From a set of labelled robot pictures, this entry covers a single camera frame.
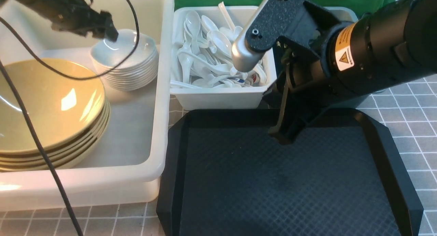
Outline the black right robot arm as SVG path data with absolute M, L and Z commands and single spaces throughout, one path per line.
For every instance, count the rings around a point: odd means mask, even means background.
M 309 0 L 263 0 L 231 48 L 251 71 L 278 43 L 282 71 L 263 94 L 279 108 L 269 130 L 293 143 L 329 107 L 436 73 L 437 0 L 398 0 L 356 22 Z

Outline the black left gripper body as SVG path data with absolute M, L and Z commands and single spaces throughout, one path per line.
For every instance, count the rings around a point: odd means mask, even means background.
M 64 0 L 61 7 L 64 10 L 58 14 L 57 20 L 52 21 L 53 30 L 83 37 L 91 33 L 97 39 L 117 40 L 118 31 L 108 11 L 97 12 L 85 0 Z

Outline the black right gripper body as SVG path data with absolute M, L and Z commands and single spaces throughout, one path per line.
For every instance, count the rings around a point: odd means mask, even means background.
M 286 45 L 282 70 L 263 93 L 263 100 L 279 108 L 269 135 L 280 144 L 291 144 L 327 108 L 316 91 L 333 78 L 327 50 L 345 21 L 309 0 L 263 0 L 234 41 L 231 58 L 237 71 L 254 69 L 264 54 L 278 43 Z

